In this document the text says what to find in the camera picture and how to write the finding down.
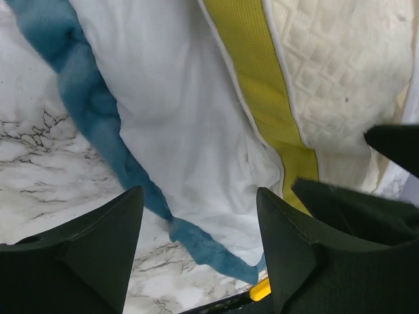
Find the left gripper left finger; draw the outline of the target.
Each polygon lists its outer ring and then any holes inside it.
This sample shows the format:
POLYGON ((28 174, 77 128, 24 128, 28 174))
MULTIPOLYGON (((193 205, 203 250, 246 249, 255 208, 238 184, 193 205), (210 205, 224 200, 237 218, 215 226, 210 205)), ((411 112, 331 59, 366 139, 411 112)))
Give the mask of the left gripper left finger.
POLYGON ((53 229, 1 244, 2 313, 122 313, 143 189, 53 229))

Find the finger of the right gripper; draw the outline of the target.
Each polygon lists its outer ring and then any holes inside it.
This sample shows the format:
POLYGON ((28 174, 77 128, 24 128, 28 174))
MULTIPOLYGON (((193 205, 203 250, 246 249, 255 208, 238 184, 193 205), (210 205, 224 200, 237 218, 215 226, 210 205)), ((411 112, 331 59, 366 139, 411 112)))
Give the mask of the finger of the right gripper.
POLYGON ((418 124, 384 124, 369 129, 364 138, 379 153, 418 178, 418 124))
POLYGON ((306 179, 292 191, 315 219, 351 236, 383 245, 418 240, 418 208, 411 203, 306 179))

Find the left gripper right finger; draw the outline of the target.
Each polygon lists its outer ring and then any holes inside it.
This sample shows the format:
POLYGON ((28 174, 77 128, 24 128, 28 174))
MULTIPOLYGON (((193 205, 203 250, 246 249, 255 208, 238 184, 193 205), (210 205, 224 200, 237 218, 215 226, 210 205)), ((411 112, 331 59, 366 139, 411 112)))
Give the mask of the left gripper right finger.
POLYGON ((418 312, 418 240, 360 239, 266 188, 257 211, 276 313, 418 312))

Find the white blue-trimmed pillowcase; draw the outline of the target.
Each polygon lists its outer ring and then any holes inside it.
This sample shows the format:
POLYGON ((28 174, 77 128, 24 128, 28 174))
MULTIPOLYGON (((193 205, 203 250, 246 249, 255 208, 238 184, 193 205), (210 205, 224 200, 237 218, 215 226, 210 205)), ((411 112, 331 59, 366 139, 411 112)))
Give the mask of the white blue-trimmed pillowcase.
POLYGON ((197 1, 2 1, 1 118, 58 107, 193 260, 254 284, 280 169, 197 1))

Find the cream yellow-edged pillow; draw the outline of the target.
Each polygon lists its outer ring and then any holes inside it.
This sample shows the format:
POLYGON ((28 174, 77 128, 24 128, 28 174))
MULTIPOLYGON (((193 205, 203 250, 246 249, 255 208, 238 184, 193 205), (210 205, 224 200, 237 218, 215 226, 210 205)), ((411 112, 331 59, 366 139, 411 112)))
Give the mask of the cream yellow-edged pillow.
POLYGON ((201 1, 251 125, 298 178, 398 196, 408 174, 366 144, 418 121, 417 1, 201 1))

